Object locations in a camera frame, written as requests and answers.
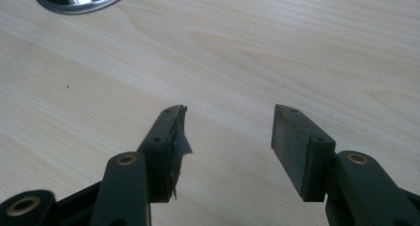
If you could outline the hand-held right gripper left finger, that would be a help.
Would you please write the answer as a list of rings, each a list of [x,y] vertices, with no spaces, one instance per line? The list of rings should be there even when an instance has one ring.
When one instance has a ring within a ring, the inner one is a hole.
[[[90,226],[152,226],[151,205],[176,196],[182,159],[192,152],[186,111],[183,105],[162,110],[136,151],[108,161]]]

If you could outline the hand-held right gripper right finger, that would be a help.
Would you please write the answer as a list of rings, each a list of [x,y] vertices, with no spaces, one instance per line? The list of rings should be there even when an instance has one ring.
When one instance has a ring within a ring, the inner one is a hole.
[[[330,226],[420,226],[420,196],[397,186],[377,160],[335,151],[301,111],[277,104],[271,148],[305,202],[325,202]]]

